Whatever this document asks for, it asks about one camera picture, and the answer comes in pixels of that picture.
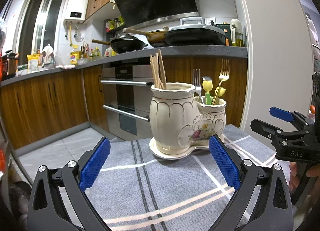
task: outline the frying pan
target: frying pan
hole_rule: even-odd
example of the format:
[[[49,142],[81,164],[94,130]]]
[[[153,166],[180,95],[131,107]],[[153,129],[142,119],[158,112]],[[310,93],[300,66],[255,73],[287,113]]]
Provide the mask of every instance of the frying pan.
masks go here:
[[[169,29],[168,27],[163,27],[162,30],[154,30],[154,31],[151,31],[151,32],[144,32],[144,31],[141,31],[141,30],[124,28],[123,32],[125,32],[125,33],[134,33],[134,34],[146,36],[149,44],[152,47],[159,48],[159,47],[169,46],[164,40],[164,35],[167,33],[168,29]]]
[[[170,46],[226,45],[222,29],[204,24],[183,24],[168,30],[164,37]]]
[[[135,50],[142,50],[146,45],[142,40],[131,36],[129,34],[123,35],[118,38],[114,38],[110,42],[105,42],[101,40],[92,40],[92,43],[102,44],[111,46],[111,48],[117,53],[122,54],[125,52],[135,51]]]

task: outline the floral decoration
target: floral decoration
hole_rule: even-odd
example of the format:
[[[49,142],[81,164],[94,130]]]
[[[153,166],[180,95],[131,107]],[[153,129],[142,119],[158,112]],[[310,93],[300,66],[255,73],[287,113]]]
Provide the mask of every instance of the floral decoration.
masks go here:
[[[209,140],[209,138],[215,134],[216,131],[213,128],[209,128],[208,123],[204,123],[201,127],[200,125],[197,125],[197,128],[193,129],[192,135],[189,135],[189,141]]]

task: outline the screw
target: screw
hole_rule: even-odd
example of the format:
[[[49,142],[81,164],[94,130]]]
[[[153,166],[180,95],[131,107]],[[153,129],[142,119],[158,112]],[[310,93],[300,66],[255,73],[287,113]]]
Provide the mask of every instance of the screw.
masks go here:
[[[44,165],[40,166],[39,171],[40,172],[45,171],[45,166]]]
[[[70,162],[68,163],[68,167],[69,167],[69,168],[73,168],[75,165],[76,165],[76,162],[75,162],[75,161],[70,161]]]
[[[244,160],[243,163],[247,166],[251,166],[252,165],[252,161],[251,160]]]
[[[279,164],[275,164],[275,169],[276,170],[281,170],[281,166]]]

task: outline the silver fork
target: silver fork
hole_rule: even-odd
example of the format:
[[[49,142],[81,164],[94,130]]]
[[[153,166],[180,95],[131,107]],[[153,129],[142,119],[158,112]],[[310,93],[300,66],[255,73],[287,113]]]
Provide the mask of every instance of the silver fork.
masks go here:
[[[198,75],[198,69],[192,70],[192,82],[193,82],[193,85],[196,87],[196,93],[199,96],[200,103],[203,104],[203,98],[201,95],[202,87],[200,85],[200,82],[202,82],[200,77],[200,69],[199,69],[199,75]]]

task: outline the blue gripper pad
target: blue gripper pad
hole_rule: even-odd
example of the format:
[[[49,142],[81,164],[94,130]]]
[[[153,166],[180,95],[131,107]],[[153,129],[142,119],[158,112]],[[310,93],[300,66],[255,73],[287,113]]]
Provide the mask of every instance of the blue gripper pad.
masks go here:
[[[237,190],[241,185],[239,170],[215,136],[211,136],[209,139],[209,150],[228,186],[234,187]]]
[[[81,171],[79,186],[83,192],[92,187],[109,153],[110,141],[105,138]]]
[[[286,122],[292,122],[293,121],[292,114],[287,112],[287,111],[285,111],[285,110],[282,110],[282,109],[279,109],[279,108],[276,108],[276,107],[271,107],[269,113],[270,113],[271,116],[279,118],[279,119],[281,119],[283,121],[286,121]]]

